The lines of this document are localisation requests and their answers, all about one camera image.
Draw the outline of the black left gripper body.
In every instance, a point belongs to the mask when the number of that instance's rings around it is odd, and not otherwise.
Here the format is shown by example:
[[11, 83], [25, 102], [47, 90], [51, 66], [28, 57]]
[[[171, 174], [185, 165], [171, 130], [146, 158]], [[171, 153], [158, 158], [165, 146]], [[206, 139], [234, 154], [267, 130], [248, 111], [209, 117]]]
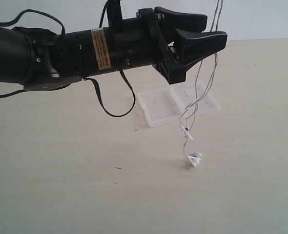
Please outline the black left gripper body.
[[155, 57], [152, 64], [153, 68], [170, 85], [184, 82], [186, 80], [185, 66], [174, 58], [170, 47], [161, 33], [157, 14], [152, 8], [143, 8], [138, 10], [137, 16], [147, 24], [151, 40], [153, 41], [153, 54]]

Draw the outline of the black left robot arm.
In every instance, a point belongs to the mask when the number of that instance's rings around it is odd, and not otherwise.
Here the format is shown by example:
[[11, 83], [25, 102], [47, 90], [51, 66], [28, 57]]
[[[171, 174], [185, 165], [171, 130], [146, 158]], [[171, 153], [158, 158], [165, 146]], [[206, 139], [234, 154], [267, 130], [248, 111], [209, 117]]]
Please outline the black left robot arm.
[[117, 0], [107, 3], [108, 26], [55, 34], [0, 22], [0, 82], [26, 91], [53, 91], [91, 76], [151, 65], [169, 84], [223, 50], [227, 33], [206, 31], [207, 16], [162, 7], [124, 19]]

